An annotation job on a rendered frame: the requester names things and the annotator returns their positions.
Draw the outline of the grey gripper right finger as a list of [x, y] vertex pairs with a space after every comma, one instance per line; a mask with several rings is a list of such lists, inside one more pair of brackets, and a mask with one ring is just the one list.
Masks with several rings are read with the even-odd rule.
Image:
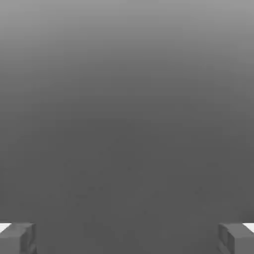
[[219, 254], [254, 254], [254, 223], [218, 224]]

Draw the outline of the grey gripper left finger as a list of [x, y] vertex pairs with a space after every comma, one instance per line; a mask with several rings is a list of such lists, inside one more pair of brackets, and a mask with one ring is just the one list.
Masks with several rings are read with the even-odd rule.
[[0, 223], [0, 254], [37, 254], [35, 223]]

